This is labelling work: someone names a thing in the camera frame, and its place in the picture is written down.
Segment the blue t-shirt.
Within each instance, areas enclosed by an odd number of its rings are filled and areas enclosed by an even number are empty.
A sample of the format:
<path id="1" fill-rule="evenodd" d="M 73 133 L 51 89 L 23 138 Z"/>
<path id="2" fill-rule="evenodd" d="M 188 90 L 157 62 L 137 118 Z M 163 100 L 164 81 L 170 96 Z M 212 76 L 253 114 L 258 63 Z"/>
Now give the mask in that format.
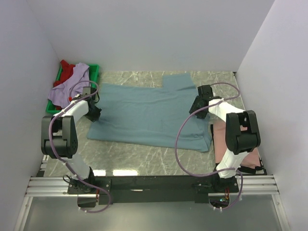
<path id="1" fill-rule="evenodd" d="M 163 76 L 160 88 L 105 83 L 97 104 L 101 116 L 91 124 L 87 137 L 207 152 L 212 141 L 209 118 L 185 122 L 197 94 L 188 73 Z"/>

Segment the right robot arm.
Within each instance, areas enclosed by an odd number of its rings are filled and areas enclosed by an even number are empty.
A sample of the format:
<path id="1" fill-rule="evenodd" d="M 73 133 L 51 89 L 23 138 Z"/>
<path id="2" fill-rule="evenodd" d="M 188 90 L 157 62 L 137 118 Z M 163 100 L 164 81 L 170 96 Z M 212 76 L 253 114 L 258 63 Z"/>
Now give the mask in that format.
<path id="1" fill-rule="evenodd" d="M 221 97 L 196 96 L 189 113 L 203 119 L 208 113 L 225 122 L 227 149 L 216 170 L 224 170 L 211 176 L 210 185 L 197 184 L 199 188 L 212 188 L 222 192 L 230 186 L 236 170 L 243 159 L 260 145 L 257 116 L 254 111 L 245 111 L 225 102 Z"/>

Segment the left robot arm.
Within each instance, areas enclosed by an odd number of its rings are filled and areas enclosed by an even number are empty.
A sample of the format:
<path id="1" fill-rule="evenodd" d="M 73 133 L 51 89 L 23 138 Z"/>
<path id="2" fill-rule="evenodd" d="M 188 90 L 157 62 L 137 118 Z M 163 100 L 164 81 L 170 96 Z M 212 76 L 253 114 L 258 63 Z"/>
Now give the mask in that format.
<path id="1" fill-rule="evenodd" d="M 84 193 L 93 192 L 96 181 L 91 167 L 77 153 L 76 122 L 83 116 L 95 122 L 100 115 L 101 109 L 96 107 L 93 99 L 74 99 L 61 112 L 44 116 L 41 121 L 42 153 L 62 162 L 73 174 L 73 179 L 80 180 L 79 188 Z"/>

